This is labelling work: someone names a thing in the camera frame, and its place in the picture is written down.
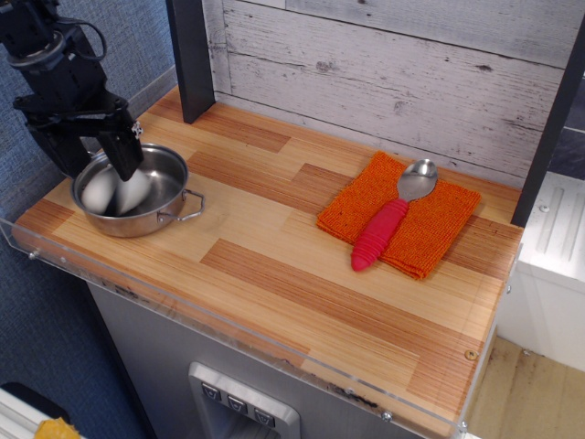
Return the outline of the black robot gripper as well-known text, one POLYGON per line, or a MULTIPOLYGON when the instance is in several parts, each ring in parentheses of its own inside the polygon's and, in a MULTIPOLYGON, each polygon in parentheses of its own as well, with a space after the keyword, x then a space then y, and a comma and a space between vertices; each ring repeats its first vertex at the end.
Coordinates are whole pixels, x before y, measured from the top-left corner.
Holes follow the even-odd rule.
MULTIPOLYGON (((120 179, 131 179, 144 160, 138 140, 143 129, 129 114, 128 102, 107 90, 105 73, 96 61, 13 59, 12 68, 32 91, 15 98, 16 109, 41 126, 72 123, 81 134, 99 134, 101 149, 120 179)), ((30 133, 63 175, 76 178, 90 163, 90 153, 77 135, 54 129, 30 133)))

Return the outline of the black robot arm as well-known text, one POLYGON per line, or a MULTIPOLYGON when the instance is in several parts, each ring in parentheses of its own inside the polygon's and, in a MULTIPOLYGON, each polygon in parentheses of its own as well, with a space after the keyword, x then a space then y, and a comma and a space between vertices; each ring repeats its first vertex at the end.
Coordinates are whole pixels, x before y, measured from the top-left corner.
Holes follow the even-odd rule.
POLYGON ((94 138, 121 180, 144 160, 141 128, 128 102, 106 88, 103 53, 92 48, 86 22, 60 16, 56 1, 4 1, 1 42, 9 65, 31 94, 17 97, 27 129, 66 176, 77 177, 90 163, 83 139, 94 138))

